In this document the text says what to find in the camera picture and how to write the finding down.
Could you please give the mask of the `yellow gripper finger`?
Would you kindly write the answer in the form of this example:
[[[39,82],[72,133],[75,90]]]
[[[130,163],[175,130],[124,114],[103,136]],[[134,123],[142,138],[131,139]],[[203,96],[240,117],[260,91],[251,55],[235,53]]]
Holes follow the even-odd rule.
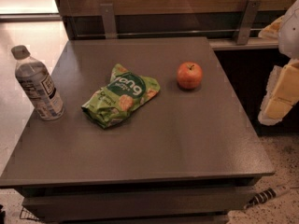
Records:
[[[258,121],[267,126],[281,122],[299,102],[299,61],[291,59],[270,72]]]
[[[280,31],[280,27],[283,21],[283,16],[275,19],[269,25],[264,27],[260,33],[258,33],[258,37],[262,39],[278,39],[278,33]]]

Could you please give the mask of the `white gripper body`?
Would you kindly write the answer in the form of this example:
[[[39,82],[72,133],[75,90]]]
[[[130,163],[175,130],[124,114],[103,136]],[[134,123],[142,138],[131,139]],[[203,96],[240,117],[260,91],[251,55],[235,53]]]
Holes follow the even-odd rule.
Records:
[[[290,59],[299,59],[299,0],[283,16],[278,32],[278,49]]]

